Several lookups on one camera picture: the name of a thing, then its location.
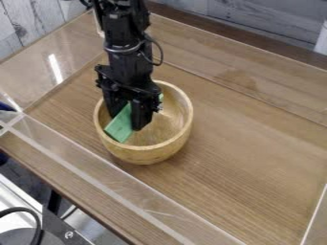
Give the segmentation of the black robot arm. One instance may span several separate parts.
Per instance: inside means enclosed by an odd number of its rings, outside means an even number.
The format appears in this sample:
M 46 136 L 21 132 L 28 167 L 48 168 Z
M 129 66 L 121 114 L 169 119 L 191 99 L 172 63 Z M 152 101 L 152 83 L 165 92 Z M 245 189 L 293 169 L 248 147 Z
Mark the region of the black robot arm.
M 132 108 L 132 130 L 139 131 L 160 110 L 161 88 L 152 80 L 152 44 L 156 40 L 145 32 L 149 11 L 144 0 L 79 0 L 95 11 L 104 32 L 104 51 L 108 64 L 95 67 L 97 86 L 103 90 L 104 104 L 111 118 L 125 105 Z

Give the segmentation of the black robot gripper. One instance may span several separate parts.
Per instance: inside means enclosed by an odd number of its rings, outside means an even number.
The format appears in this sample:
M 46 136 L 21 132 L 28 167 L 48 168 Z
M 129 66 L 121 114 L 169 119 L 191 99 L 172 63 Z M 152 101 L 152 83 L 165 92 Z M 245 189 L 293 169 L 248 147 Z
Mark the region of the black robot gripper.
M 132 129 L 139 131 L 160 110 L 161 88 L 151 76 L 153 67 L 163 63 L 153 61 L 152 45 L 104 45 L 108 64 L 99 64 L 97 86 L 103 89 L 104 104 L 111 118 L 115 118 L 128 102 L 132 103 Z

